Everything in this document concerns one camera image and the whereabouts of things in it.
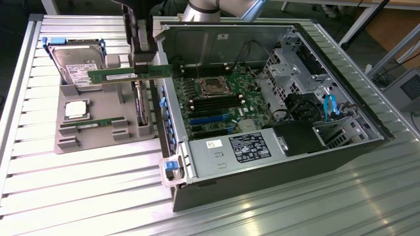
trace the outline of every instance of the aluminum table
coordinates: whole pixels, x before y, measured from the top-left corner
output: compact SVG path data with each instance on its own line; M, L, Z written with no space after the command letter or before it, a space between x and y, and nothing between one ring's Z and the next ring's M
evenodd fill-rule
M0 121L1 236L420 235L420 136L321 26L284 22L301 23L396 140L332 172L173 213L157 138L52 152L60 76L41 37L104 38L128 66L123 18L32 16Z

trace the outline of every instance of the power supply label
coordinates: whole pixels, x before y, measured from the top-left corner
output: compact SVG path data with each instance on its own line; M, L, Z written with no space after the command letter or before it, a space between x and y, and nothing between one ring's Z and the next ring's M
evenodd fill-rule
M229 142L240 163L271 157L261 133L245 134L231 137Z

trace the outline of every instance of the green ram stick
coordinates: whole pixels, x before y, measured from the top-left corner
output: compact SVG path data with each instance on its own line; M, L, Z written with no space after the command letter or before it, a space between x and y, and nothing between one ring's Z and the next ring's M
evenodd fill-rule
M88 121L81 121L81 122L73 122L73 123L61 124L60 128L72 127L72 126L76 126L79 129L95 128L95 127L112 125L112 121L121 120L121 119L124 119L124 117L115 117L115 118L108 118L108 119L95 119L95 120L88 120Z
M135 74L132 67L91 70L87 72L87 74L93 84L104 84L168 77L171 76L171 71L171 65L151 65L149 73L145 74Z

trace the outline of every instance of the circuit board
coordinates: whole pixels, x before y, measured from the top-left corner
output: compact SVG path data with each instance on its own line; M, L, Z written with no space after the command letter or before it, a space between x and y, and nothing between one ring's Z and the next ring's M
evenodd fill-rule
M221 78L221 81L227 85L225 90L215 90L215 92L225 93L225 95L217 95L216 97L223 99L224 96L240 96L241 102L239 106L216 109L220 111L219 117L223 117L220 118L223 120L207 122L207 120L212 120L215 116L191 118L197 112L193 111L191 102L193 99L200 101L212 99L212 97L208 96L208 90L205 90L203 81L205 79L216 81L213 78ZM248 124L249 121L253 121L251 129L255 130L260 130L269 122L271 115L267 111L267 103L259 91L252 72L248 71L245 67L236 66L233 71L225 76L197 78L175 76L173 84L189 140L247 132L248 130L240 127L241 120L245 120Z

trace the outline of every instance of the motherboard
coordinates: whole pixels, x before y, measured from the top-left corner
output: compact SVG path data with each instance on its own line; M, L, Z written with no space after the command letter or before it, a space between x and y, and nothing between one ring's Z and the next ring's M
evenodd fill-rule
M189 140L260 130L271 120L251 68L223 69L223 73L183 70L173 76Z

